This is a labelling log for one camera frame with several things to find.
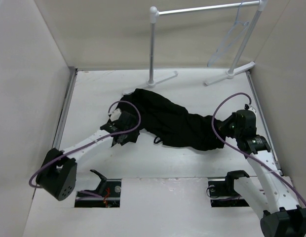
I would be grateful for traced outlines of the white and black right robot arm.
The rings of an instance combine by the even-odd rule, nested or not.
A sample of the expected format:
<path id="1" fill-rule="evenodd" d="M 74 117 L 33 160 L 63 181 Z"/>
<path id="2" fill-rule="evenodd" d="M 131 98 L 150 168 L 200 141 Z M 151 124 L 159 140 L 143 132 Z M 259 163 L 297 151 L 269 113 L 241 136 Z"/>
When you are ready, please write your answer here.
<path id="1" fill-rule="evenodd" d="M 225 177 L 225 192 L 245 199 L 258 216 L 264 236 L 304 237 L 306 207 L 291 195 L 293 189 L 279 174 L 267 140 L 257 134 L 256 114 L 252 110 L 233 112 L 219 130 L 236 140 L 262 186 L 261 191 L 256 188 L 244 170 L 230 171 Z"/>

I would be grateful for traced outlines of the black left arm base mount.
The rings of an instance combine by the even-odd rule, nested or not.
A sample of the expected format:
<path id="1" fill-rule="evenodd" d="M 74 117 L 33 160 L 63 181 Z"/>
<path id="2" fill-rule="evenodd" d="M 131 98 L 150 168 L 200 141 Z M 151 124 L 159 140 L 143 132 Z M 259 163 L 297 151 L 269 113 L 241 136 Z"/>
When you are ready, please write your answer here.
<path id="1" fill-rule="evenodd" d="M 108 179 L 100 172 L 91 169 L 99 180 L 95 188 L 76 193 L 75 208 L 119 208 L 121 197 L 121 179 Z"/>

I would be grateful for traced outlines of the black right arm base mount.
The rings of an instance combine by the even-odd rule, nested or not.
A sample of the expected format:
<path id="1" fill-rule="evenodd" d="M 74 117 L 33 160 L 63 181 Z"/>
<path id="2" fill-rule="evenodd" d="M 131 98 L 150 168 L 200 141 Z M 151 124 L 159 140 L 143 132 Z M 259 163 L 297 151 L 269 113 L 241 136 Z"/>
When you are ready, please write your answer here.
<path id="1" fill-rule="evenodd" d="M 213 208 L 219 207 L 249 207 L 246 200 L 237 192 L 227 187 L 225 179 L 208 179 L 206 194 Z"/>

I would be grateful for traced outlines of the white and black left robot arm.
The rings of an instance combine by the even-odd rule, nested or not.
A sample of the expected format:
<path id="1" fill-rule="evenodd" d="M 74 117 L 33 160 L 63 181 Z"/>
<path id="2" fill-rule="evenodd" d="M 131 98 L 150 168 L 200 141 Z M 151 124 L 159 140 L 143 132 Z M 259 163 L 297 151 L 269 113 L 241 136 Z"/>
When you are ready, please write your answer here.
<path id="1" fill-rule="evenodd" d="M 139 136 L 141 115 L 120 109 L 110 114 L 107 123 L 81 142 L 59 150 L 52 148 L 45 156 L 41 168 L 35 173 L 35 182 L 58 201 L 77 191 L 78 166 L 116 144 L 135 143 Z"/>

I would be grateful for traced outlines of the black trousers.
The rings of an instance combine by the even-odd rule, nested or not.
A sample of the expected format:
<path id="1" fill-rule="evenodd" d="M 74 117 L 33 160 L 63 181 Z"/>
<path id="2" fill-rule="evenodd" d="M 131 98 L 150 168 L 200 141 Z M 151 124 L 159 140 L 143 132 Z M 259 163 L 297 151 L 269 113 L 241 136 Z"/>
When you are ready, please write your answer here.
<path id="1" fill-rule="evenodd" d="M 199 151 L 222 149 L 224 143 L 212 129 L 212 116 L 190 114 L 185 107 L 177 105 L 155 92 L 136 89 L 124 95 L 117 108 L 138 116 L 141 115 L 139 129 L 154 134 L 163 145 L 183 148 L 192 147 Z"/>

